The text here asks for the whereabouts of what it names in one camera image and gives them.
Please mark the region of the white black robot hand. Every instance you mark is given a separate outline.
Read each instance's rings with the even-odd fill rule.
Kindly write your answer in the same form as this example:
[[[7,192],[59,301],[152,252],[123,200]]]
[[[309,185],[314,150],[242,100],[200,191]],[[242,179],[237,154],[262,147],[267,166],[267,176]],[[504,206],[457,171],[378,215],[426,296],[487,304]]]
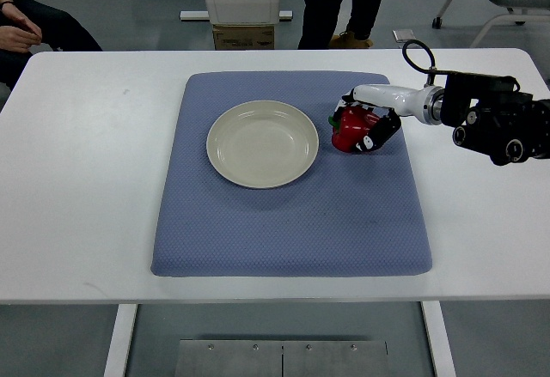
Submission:
[[[372,110],[381,118],[370,132],[378,150],[400,129],[403,117],[414,117],[425,125],[439,125],[442,104],[443,88],[438,86],[415,90],[392,85],[359,85],[340,98],[333,114],[346,106]]]

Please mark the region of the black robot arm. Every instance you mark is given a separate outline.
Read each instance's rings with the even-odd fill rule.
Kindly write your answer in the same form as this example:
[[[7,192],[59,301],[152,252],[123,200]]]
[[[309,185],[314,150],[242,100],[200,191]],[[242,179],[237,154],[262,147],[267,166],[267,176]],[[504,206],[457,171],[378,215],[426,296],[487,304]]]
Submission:
[[[440,118],[456,146],[497,166],[549,157],[549,100],[522,92],[512,76],[449,73]]]

